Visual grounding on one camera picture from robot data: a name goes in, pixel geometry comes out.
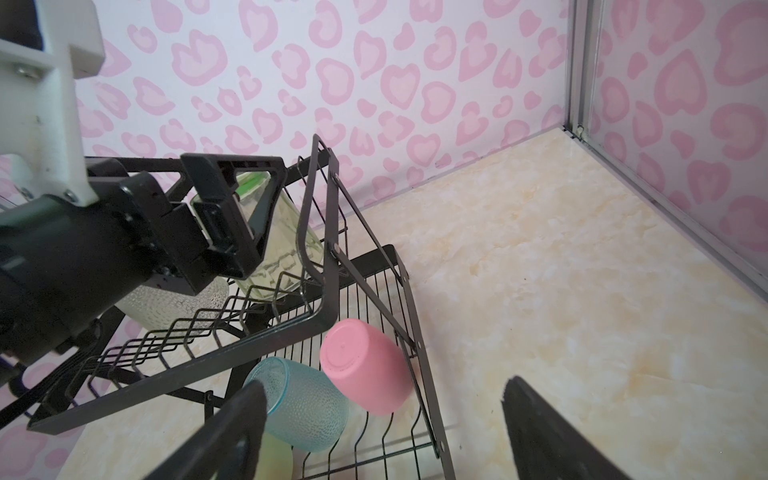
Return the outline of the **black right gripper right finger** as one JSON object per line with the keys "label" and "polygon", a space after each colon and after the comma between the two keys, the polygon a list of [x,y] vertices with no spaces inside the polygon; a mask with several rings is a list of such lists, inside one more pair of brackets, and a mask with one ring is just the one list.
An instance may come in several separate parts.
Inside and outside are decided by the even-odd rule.
{"label": "black right gripper right finger", "polygon": [[522,377],[507,381],[502,410],[520,479],[629,479]]}

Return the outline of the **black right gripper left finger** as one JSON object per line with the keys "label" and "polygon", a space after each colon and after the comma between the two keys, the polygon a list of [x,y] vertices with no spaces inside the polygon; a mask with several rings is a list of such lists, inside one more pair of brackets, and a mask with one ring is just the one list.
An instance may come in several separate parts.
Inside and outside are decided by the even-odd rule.
{"label": "black right gripper left finger", "polygon": [[149,479],[253,479],[267,419],[263,384],[245,385]]}

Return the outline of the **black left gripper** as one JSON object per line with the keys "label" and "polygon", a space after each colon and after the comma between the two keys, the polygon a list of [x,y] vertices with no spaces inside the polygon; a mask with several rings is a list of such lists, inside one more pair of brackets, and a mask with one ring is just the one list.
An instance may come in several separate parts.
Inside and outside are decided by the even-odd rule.
{"label": "black left gripper", "polygon": [[[100,205],[125,232],[130,261],[140,267],[146,286],[198,294],[216,274],[247,279],[264,260],[275,207],[287,178],[282,158],[186,153],[181,161],[87,158],[85,165]],[[268,174],[250,217],[244,215],[237,193],[237,176],[243,172]],[[192,184],[198,195],[194,210],[211,247],[182,202]]]}

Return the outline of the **light green ceramic mug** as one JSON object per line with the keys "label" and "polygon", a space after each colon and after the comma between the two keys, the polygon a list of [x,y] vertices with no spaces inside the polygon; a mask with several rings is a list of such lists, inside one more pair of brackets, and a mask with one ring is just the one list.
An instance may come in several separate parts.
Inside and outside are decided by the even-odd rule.
{"label": "light green ceramic mug", "polygon": [[292,447],[265,432],[262,436],[255,480],[291,480],[293,477]]}

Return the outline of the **frosted teal textured cup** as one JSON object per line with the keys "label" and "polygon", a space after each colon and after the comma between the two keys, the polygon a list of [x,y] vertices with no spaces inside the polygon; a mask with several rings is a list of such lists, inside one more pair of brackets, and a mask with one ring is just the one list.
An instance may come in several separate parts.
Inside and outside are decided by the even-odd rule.
{"label": "frosted teal textured cup", "polygon": [[275,356],[260,361],[245,382],[262,384],[272,436],[304,452],[328,450],[342,436],[349,401],[325,373]]}

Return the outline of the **clear green plastic cup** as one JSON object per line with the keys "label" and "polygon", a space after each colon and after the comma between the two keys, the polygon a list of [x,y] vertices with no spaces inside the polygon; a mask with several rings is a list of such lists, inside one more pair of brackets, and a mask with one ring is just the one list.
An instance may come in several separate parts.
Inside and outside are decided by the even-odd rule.
{"label": "clear green plastic cup", "polygon": [[[237,181],[240,209],[248,219],[264,194],[269,174],[241,173],[237,175]],[[299,220],[299,209],[282,191],[275,207],[264,260],[248,279],[235,281],[251,300],[264,303],[281,299],[310,279],[298,250]]]}

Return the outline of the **pink plastic cup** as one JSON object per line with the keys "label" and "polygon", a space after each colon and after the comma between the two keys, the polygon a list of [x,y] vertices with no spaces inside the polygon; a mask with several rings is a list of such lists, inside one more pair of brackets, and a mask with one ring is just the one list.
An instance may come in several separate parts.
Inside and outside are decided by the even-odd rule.
{"label": "pink plastic cup", "polygon": [[413,392],[410,363],[402,349],[359,319],[341,320],[327,332],[320,365],[346,398],[373,415],[394,413]]}

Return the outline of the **frosted pale green textured cup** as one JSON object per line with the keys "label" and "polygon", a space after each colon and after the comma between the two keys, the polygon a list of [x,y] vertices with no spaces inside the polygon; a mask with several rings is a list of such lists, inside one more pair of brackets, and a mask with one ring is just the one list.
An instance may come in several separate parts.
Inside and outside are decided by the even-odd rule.
{"label": "frosted pale green textured cup", "polygon": [[229,285],[215,278],[196,296],[139,286],[116,303],[127,317],[148,331],[209,327],[229,296]]}

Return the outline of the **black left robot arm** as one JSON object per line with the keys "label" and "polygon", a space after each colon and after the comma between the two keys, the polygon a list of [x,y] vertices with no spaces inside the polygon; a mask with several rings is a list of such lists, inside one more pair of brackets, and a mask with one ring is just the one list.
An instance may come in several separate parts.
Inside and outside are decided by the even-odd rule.
{"label": "black left robot arm", "polygon": [[264,260],[287,178],[276,156],[96,158],[90,206],[52,195],[1,215],[1,379],[72,343],[146,285],[196,295]]}

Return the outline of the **aluminium corner frame post right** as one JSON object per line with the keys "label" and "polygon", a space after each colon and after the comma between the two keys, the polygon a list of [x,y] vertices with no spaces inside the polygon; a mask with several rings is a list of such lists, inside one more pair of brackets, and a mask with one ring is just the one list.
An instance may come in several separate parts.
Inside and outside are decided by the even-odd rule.
{"label": "aluminium corner frame post right", "polygon": [[574,138],[582,141],[591,115],[603,2],[573,0],[568,6],[568,75],[564,128]]}

